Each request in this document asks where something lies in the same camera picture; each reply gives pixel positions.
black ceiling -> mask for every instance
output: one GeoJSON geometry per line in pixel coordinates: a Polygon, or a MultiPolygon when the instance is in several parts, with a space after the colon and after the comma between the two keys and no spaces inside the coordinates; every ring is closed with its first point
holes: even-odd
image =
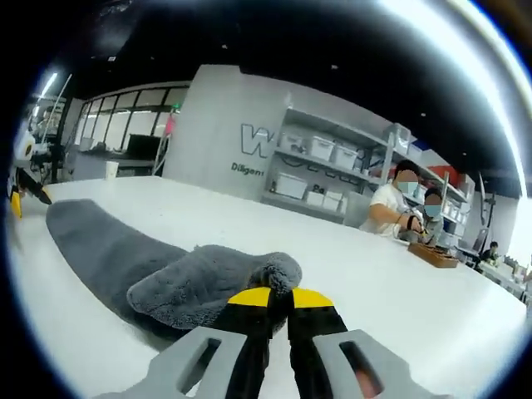
{"type": "MultiPolygon", "coordinates": [[[[450,73],[445,61],[434,58],[408,27],[387,26],[375,4],[108,2],[87,17],[53,68],[73,73],[67,95],[90,98],[148,82],[191,80],[201,64],[239,65],[244,73],[314,87],[400,122],[459,171],[475,175],[477,170],[504,170],[515,175],[506,138],[487,103],[450,73]],[[116,60],[109,62],[108,57],[116,60]]],[[[490,72],[502,76],[501,94],[514,110],[525,172],[532,174],[532,123],[516,100],[514,83],[460,14],[443,8],[441,12],[477,41],[490,72]]],[[[507,15],[497,12],[491,16],[496,22],[499,18],[503,28],[508,26],[502,23],[507,15]]],[[[515,47],[532,65],[529,38],[512,28],[508,34],[515,47]]],[[[520,192],[517,180],[488,180],[488,190],[510,196],[520,192]]]]}

gray towel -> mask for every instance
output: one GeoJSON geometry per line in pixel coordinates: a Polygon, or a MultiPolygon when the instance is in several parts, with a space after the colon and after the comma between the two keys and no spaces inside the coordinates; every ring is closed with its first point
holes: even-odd
{"type": "Polygon", "coordinates": [[[191,329],[209,326],[228,299],[246,288],[270,287],[282,297],[300,281],[301,268],[286,254],[252,256],[205,245],[133,285],[127,300],[161,323],[191,329]]]}
{"type": "Polygon", "coordinates": [[[175,340],[207,326],[245,288],[283,295],[301,281],[286,254],[252,256],[207,245],[190,254],[120,222],[89,199],[48,207],[47,227],[80,280],[129,323],[175,340]]]}

chair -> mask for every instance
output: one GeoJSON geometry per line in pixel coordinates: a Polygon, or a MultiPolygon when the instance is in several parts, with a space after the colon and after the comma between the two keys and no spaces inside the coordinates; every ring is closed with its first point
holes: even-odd
{"type": "Polygon", "coordinates": [[[343,225],[358,229],[367,219],[371,201],[371,197],[351,191],[347,196],[347,208],[343,218],[343,225]]]}

white table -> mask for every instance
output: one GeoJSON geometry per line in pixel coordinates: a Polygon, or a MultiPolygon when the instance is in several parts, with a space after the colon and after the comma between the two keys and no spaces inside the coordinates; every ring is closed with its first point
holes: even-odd
{"type": "MultiPolygon", "coordinates": [[[[191,250],[222,244],[251,254],[285,251],[302,286],[330,297],[350,329],[361,328],[403,357],[434,393],[475,397],[520,343],[525,306],[459,265],[437,269],[404,245],[305,215],[156,177],[88,180],[50,187],[52,198],[92,198],[139,231],[191,250]]],[[[22,202],[10,228],[13,277],[38,341],[83,397],[138,382],[157,351],[105,308],[59,253],[46,206],[22,202]]],[[[261,398],[299,398],[286,328],[270,344],[261,398]]]]}
{"type": "Polygon", "coordinates": [[[479,263],[479,268],[484,273],[489,274],[492,278],[499,280],[503,288],[509,288],[517,297],[519,297],[526,290],[525,284],[517,283],[512,279],[511,274],[504,273],[504,271],[500,268],[497,268],[484,261],[479,263]]]}

